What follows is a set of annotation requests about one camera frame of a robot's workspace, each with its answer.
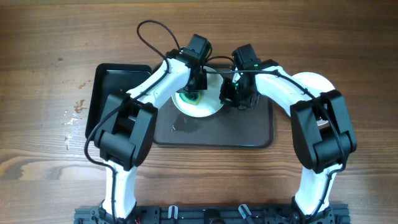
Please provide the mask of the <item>green yellow sponge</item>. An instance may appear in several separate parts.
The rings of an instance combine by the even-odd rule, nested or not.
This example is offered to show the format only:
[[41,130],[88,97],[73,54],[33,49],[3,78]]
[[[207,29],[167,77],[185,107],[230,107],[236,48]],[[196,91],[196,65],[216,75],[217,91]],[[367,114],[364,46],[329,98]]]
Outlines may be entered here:
[[178,96],[184,103],[189,105],[197,105],[201,100],[201,93],[199,91],[179,93]]

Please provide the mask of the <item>white plate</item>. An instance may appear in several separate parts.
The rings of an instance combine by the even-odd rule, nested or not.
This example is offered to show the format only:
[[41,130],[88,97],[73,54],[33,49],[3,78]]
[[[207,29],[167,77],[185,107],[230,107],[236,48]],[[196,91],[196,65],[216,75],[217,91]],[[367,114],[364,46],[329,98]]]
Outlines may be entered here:
[[207,89],[199,92],[199,98],[195,105],[182,100],[182,93],[175,93],[172,96],[174,105],[185,115],[194,118],[204,118],[215,114],[223,105],[220,103],[219,95],[223,77],[216,70],[204,66],[207,74]]
[[[297,73],[290,78],[296,84],[306,89],[315,98],[319,97],[321,93],[328,92],[335,89],[335,86],[324,76],[313,72]],[[295,92],[291,94],[294,98],[291,105],[298,101],[309,101],[312,98],[302,91],[297,85],[293,85]]]

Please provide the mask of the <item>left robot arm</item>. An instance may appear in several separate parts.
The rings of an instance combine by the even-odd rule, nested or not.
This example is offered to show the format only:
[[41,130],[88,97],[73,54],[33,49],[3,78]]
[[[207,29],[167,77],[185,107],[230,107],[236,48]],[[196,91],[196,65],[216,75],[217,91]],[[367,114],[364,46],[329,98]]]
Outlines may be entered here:
[[106,197],[99,207],[100,220],[132,220],[137,168],[152,147],[158,110],[178,91],[204,90],[202,68],[211,51],[210,42],[193,35],[186,47],[164,55],[160,67],[143,83],[128,91],[110,94],[100,122],[90,134],[107,171]]

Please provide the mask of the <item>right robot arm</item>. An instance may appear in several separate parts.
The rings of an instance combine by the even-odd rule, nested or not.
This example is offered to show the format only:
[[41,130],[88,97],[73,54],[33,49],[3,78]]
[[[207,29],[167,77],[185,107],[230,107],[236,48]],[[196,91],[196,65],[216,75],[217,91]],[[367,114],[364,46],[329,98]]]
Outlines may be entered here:
[[264,95],[290,116],[294,151],[303,166],[290,222],[325,218],[333,180],[346,169],[348,157],[357,147],[343,95],[321,75],[290,76],[277,62],[261,61],[251,44],[238,47],[232,58],[234,77],[224,79],[220,101],[250,108]]

